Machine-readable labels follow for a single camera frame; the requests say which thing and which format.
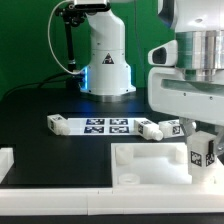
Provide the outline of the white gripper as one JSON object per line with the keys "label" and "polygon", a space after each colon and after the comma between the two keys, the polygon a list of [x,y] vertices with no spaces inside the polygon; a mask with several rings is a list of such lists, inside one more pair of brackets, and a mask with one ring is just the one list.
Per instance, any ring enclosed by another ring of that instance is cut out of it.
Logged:
{"label": "white gripper", "polygon": [[181,117],[185,137],[196,129],[196,121],[215,127],[214,152],[224,153],[224,70],[215,72],[213,82],[185,80],[175,68],[177,41],[172,40],[148,53],[153,65],[148,75],[148,102],[152,110]]}

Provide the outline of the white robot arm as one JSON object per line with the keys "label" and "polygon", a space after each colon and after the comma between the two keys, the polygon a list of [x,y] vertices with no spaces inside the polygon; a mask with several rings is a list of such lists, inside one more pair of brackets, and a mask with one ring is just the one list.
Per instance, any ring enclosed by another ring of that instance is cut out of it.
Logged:
{"label": "white robot arm", "polygon": [[[103,100],[135,88],[125,62],[123,22],[111,11],[112,0],[74,0],[91,27],[91,61],[82,92]],[[224,152],[224,0],[157,0],[158,17],[175,38],[148,53],[148,101],[158,112],[180,118],[187,138],[192,123],[218,127],[212,142]]]}

